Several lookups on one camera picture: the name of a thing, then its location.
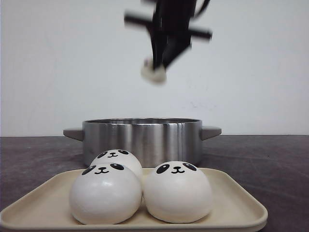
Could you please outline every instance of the cooking pot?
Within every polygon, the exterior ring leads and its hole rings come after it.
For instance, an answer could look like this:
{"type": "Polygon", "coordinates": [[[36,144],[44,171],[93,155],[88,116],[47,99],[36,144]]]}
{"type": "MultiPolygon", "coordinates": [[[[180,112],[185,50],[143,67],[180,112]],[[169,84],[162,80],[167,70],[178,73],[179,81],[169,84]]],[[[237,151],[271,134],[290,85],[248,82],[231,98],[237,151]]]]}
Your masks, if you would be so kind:
{"type": "Polygon", "coordinates": [[[221,134],[221,129],[203,127],[198,119],[113,118],[84,121],[82,129],[63,134],[83,142],[86,165],[103,151],[123,149],[149,168],[171,160],[199,162],[202,140],[221,134]]]}

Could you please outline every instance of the white backdrop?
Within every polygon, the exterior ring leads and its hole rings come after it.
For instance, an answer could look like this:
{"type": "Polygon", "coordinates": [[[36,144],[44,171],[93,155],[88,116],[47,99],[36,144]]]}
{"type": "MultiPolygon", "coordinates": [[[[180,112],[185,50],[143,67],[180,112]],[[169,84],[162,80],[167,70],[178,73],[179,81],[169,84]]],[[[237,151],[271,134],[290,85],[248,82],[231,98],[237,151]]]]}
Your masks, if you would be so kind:
{"type": "Polygon", "coordinates": [[[140,0],[3,0],[1,135],[62,135],[86,119],[190,117],[223,134],[309,134],[309,1],[212,0],[192,40],[153,86],[151,54],[125,9],[140,0]]]}

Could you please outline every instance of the dark countertop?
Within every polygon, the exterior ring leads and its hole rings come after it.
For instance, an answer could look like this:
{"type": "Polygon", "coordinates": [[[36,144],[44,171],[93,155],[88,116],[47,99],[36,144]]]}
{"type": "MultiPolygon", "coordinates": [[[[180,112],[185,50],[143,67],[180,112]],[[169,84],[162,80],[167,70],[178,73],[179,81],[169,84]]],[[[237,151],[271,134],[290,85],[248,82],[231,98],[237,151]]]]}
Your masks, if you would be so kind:
{"type": "MultiPolygon", "coordinates": [[[[203,142],[198,166],[228,173],[267,208],[261,232],[309,231],[309,136],[221,135],[203,142]]],[[[1,210],[54,175],[81,168],[81,142],[2,137],[1,210]]]]}

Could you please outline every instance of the beige tray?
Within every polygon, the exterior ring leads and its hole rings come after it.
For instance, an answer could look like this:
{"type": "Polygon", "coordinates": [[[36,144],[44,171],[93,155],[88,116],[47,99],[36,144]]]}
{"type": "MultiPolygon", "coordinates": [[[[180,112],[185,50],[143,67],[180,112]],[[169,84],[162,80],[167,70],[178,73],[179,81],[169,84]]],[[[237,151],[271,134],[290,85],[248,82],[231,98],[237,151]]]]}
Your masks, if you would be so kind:
{"type": "MultiPolygon", "coordinates": [[[[152,169],[143,169],[144,177],[152,169]]],[[[56,175],[1,212],[2,231],[206,231],[255,232],[266,225],[267,210],[224,172],[201,168],[214,194],[211,213],[190,224],[170,224],[152,217],[144,204],[118,225],[82,225],[70,214],[71,184],[82,170],[56,175]]]]}

